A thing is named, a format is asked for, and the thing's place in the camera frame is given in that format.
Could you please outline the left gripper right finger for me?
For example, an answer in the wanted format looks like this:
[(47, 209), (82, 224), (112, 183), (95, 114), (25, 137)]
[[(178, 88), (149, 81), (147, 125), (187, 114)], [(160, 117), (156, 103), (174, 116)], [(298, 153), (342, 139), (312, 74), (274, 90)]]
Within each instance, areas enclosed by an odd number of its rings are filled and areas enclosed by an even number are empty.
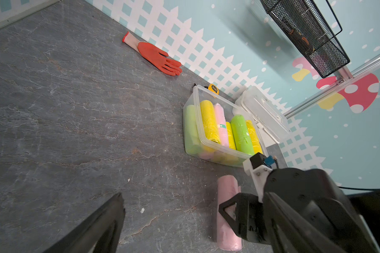
[(345, 253), (348, 198), (341, 191), (267, 191), (267, 235), (276, 253)]

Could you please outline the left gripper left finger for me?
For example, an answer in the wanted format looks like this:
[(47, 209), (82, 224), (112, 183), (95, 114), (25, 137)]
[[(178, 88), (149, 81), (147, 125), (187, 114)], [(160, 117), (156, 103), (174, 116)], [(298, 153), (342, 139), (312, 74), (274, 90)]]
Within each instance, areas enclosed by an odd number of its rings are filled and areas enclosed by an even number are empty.
[(115, 253), (126, 211), (121, 193), (113, 195), (46, 253)]

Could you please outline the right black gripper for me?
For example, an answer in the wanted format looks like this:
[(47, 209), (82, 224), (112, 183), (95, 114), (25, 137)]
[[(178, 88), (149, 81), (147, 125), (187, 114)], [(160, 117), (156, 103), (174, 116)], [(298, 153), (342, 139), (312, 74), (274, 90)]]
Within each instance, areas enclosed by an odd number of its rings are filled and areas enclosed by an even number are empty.
[(263, 204), (258, 196), (238, 193), (221, 203), (218, 211), (238, 237), (248, 242), (269, 244)]

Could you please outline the yellow roll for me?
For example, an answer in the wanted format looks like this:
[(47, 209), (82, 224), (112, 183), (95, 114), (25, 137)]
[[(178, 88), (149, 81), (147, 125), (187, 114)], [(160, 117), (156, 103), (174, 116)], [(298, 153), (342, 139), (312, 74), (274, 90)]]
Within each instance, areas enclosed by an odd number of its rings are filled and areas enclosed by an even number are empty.
[(228, 132), (228, 139), (229, 139), (229, 148), (236, 150), (236, 144), (234, 141), (233, 131), (231, 127), (230, 122), (226, 122), (227, 132)]
[(212, 142), (221, 144), (212, 102), (209, 100), (203, 100), (200, 103), (200, 109), (206, 138)]
[(256, 133), (253, 122), (250, 120), (246, 120), (246, 125), (247, 125), (247, 130), (248, 130), (249, 136), (250, 136), (251, 141), (252, 141), (254, 153), (255, 154), (257, 154), (257, 153), (263, 154), (263, 150), (262, 150), (262, 147), (261, 147), (261, 144), (260, 144), (260, 141), (259, 141), (258, 135)]

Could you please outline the green roll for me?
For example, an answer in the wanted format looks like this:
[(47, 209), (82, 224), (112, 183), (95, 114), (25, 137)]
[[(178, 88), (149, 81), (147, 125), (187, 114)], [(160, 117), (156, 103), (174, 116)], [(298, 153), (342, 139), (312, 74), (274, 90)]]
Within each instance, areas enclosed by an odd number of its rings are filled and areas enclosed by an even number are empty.
[(184, 140), (187, 154), (197, 156), (201, 152), (194, 105), (184, 109)]
[(231, 120), (231, 127), (237, 151), (253, 156), (253, 144), (244, 116), (235, 115)]

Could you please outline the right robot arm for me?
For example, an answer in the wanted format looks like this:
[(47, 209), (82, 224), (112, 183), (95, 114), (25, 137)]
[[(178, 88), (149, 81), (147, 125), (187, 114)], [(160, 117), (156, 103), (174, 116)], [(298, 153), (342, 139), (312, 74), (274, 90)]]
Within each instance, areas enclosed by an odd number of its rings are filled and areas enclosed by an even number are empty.
[(320, 169), (273, 170), (261, 197), (239, 193), (219, 213), (275, 253), (380, 253), (380, 189), (348, 196)]

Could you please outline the clear plastic storage box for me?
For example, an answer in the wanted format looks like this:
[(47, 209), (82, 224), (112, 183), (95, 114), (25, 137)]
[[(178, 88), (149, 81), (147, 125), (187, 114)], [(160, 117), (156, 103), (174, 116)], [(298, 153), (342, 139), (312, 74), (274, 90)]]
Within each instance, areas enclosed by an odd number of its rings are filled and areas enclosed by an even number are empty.
[(240, 168), (268, 154), (252, 115), (200, 85), (184, 105), (183, 131), (186, 153), (206, 161)]

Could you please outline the white lidded tool case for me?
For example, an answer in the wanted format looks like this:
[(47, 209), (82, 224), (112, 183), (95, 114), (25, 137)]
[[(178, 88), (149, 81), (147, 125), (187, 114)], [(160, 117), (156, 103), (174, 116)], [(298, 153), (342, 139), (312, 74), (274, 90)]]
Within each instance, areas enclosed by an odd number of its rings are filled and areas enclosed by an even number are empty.
[(263, 130), (276, 144), (290, 134), (286, 117), (256, 86), (245, 90), (235, 104), (242, 107), (253, 118), (257, 127)]

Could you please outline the yellow tape measure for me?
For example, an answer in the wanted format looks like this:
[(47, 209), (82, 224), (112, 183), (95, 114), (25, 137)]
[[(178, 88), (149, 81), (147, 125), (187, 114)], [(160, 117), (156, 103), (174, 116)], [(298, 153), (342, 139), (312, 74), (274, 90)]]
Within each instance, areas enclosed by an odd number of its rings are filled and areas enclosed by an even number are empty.
[[(198, 86), (200, 86), (200, 85), (197, 85), (196, 83), (194, 83), (193, 90), (195, 90), (195, 88), (198, 87)], [(208, 86), (203, 86), (203, 88), (206, 89), (206, 90), (209, 90), (209, 91), (213, 92), (216, 95), (219, 95), (219, 93), (220, 93), (219, 89), (214, 84), (209, 84)]]

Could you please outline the red work glove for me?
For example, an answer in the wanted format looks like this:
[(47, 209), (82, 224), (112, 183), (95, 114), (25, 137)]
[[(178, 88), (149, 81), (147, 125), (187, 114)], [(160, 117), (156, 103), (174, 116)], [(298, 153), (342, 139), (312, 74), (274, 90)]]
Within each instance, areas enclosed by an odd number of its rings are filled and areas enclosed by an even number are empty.
[(182, 73), (182, 64), (176, 60), (169, 59), (167, 52), (159, 49), (148, 42), (141, 42), (130, 32), (122, 38), (122, 42), (137, 51), (144, 59), (169, 76), (179, 76)]

